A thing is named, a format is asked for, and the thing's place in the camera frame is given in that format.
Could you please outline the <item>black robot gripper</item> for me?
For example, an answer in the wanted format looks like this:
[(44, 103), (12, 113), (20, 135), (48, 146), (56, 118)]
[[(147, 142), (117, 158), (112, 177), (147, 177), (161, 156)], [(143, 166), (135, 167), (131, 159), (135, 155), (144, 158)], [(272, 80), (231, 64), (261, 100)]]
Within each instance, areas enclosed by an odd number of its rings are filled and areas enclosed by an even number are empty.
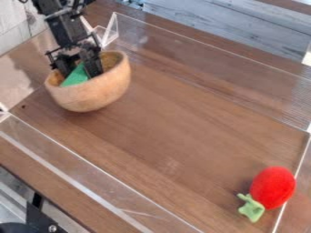
[(61, 75), (67, 77), (75, 69), (75, 61), (84, 63), (89, 78), (103, 73), (100, 45), (95, 35), (83, 25), (85, 8), (96, 0), (31, 0), (33, 7), (45, 18), (47, 26), (57, 43), (57, 48), (47, 51)]

